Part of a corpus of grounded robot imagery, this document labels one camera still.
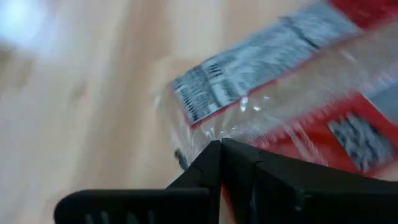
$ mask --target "barcode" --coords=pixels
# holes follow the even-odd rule
[[[328,127],[361,172],[394,158],[391,142],[360,116],[348,113],[341,120],[330,122]]]

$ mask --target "clear plastic packaging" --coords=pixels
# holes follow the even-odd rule
[[[271,29],[274,33],[280,27]],[[267,62],[282,57],[276,60],[278,65],[274,67],[257,65],[258,60],[255,60],[258,43],[254,44],[253,39],[259,37],[269,42],[273,38],[267,35],[268,32],[260,32],[249,41],[203,62],[174,80],[160,94],[159,110],[176,147],[188,163],[210,141],[222,138],[359,173],[371,172],[374,167],[383,166],[395,157],[395,140],[390,134],[384,134],[393,133],[395,121],[398,121],[392,112],[394,108],[398,110],[398,101],[394,100],[393,94],[395,72],[398,71],[394,67],[398,62],[398,22],[390,21],[367,32],[345,32],[344,36],[350,37],[349,40],[328,47],[341,40],[334,36],[333,42],[318,46],[314,52],[306,50],[300,41],[291,47],[285,46],[286,50],[282,51],[280,48],[272,51],[274,46],[267,45],[267,52],[273,53],[266,54],[272,56]],[[285,36],[279,37],[276,47],[283,45],[280,40]],[[291,52],[308,54],[293,57]],[[234,66],[213,66],[215,60]],[[262,76],[253,79],[253,73]],[[357,112],[352,107],[367,108],[374,114]],[[368,121],[377,112],[377,119],[383,122],[382,130],[374,118]],[[313,136],[317,135],[314,123],[324,127],[318,132],[320,137]],[[347,127],[352,123],[363,127],[364,131],[349,130]],[[312,136],[305,134],[308,130],[312,130]],[[339,138],[338,133],[344,130],[351,134],[356,132],[360,137],[352,141],[362,141],[358,143],[360,146],[353,147],[347,139]],[[339,153],[320,149],[326,147],[322,143],[322,131],[327,132],[328,139],[324,142],[340,147]],[[365,150],[359,154],[358,148],[367,144],[369,138],[384,150]]]

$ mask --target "white label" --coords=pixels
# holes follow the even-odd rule
[[[318,2],[206,60],[172,87],[196,123],[298,67],[319,48],[359,32],[333,6]]]

